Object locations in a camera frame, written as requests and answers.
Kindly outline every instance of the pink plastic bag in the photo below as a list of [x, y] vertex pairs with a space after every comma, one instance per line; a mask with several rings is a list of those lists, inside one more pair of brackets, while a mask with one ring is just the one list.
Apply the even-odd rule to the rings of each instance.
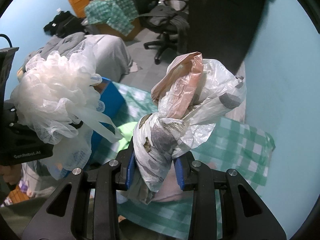
[[170, 107], [165, 110], [164, 117], [183, 117], [196, 92], [202, 72], [202, 55], [199, 52], [178, 56], [169, 65], [166, 76], [151, 90], [151, 98], [156, 105], [159, 99], [170, 94]]

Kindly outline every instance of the light blue wall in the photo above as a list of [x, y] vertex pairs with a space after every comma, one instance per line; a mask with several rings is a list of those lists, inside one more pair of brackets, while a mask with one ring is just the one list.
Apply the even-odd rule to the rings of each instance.
[[263, 200], [289, 239], [320, 193], [320, 35], [297, 0], [268, 0], [245, 67], [246, 121], [276, 141]]
[[[9, 36], [17, 51], [7, 81], [5, 99], [9, 99], [12, 90], [18, 84], [17, 71], [24, 58], [33, 50], [43, 47], [50, 39], [45, 35], [43, 27], [53, 20], [57, 9], [71, 11], [68, 0], [14, 0], [0, 18], [0, 33]], [[4, 38], [0, 38], [0, 48], [8, 47]]]

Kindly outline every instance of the plastic bag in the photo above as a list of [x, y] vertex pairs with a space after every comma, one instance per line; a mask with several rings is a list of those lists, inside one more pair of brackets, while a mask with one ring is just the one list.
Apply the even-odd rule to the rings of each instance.
[[[93, 45], [84, 40], [77, 48], [81, 49], [69, 59], [57, 51], [47, 60], [35, 55], [11, 94], [19, 123], [34, 130], [45, 143], [54, 144], [53, 156], [41, 162], [56, 179], [63, 176], [57, 169], [84, 167], [91, 155], [92, 129], [112, 143], [122, 138], [111, 119], [101, 113], [105, 105], [92, 87], [102, 81], [95, 73]], [[76, 129], [74, 124], [81, 121], [84, 124]], [[101, 122], [111, 124], [115, 134]]]
[[151, 90], [159, 112], [142, 117], [133, 133], [136, 163], [149, 190], [158, 192], [172, 159], [206, 142], [218, 119], [245, 95], [244, 78], [235, 77], [218, 60], [202, 60], [199, 52], [176, 57]]

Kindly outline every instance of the green checkered cloth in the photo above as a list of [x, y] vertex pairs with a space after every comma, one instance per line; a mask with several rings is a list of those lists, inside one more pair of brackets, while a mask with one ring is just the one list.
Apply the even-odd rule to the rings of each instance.
[[108, 24], [124, 36], [133, 30], [131, 22], [139, 15], [132, 0], [93, 0], [84, 12], [89, 24]]
[[[157, 112], [150, 93], [115, 83], [125, 99], [117, 116], [116, 126], [137, 122], [149, 113]], [[213, 162], [217, 170], [238, 170], [251, 187], [259, 194], [266, 185], [268, 167], [275, 144], [270, 134], [262, 130], [222, 117], [216, 124], [209, 139], [192, 150], [195, 159], [203, 163]], [[93, 159], [105, 163], [114, 159], [118, 144], [103, 139], [93, 155]], [[221, 208], [218, 191], [217, 235], [222, 237]], [[148, 206], [127, 201], [118, 205], [118, 213], [132, 222], [161, 234], [187, 239], [191, 220], [192, 199], [167, 203], [151, 202]]]

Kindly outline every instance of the chair base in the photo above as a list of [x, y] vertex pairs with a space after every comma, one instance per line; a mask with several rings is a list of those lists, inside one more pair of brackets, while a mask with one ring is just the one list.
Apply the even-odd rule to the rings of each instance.
[[150, 46], [160, 46], [160, 48], [158, 49], [155, 55], [156, 65], [160, 64], [160, 57], [167, 48], [177, 51], [177, 44], [176, 44], [178, 42], [177, 38], [170, 40], [170, 35], [167, 33], [162, 33], [160, 36], [161, 37], [158, 37], [158, 38], [161, 38], [161, 40], [159, 41], [150, 41], [143, 44], [145, 49], [153, 49], [153, 48], [150, 48]]

